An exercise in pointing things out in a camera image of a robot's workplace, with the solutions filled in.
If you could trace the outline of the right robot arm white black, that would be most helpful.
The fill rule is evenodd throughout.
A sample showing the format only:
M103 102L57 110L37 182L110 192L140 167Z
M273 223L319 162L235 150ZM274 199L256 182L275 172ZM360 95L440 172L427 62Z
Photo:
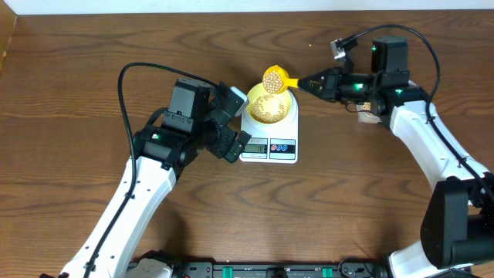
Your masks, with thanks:
M373 41L371 72L353 73L355 37L331 43L344 67L302 78L297 87L335 103L370 104L370 113L411 152L432 188L420 239L387 258L390 277L468 276L493 259L493 174L449 132L425 90L409 80L408 42Z

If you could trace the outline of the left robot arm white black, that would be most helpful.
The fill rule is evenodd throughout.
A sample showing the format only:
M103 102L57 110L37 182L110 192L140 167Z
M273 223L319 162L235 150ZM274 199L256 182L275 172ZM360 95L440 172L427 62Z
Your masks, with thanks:
M179 79L167 108L156 110L131 139L130 158L110 203L61 277L171 277L173 268L159 259L132 256L149 221L173 190L184 168L201 149L237 161L249 134L228 122L249 99L238 88Z

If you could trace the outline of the yellow bowl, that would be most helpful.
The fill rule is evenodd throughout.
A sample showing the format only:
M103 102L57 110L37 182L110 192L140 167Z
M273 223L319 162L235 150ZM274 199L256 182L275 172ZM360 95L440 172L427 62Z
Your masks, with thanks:
M255 85L247 94L247 113L261 124L275 124L284 120L291 108L292 97L288 90L282 93L268 93L263 84Z

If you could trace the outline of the yellow measuring scoop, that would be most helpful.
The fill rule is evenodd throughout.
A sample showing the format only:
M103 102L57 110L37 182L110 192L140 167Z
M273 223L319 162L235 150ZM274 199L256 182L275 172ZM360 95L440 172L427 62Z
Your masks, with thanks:
M289 87L297 88L298 82L298 79L291 78L287 71L278 65L269 67L262 77L262 85L270 94L283 93Z

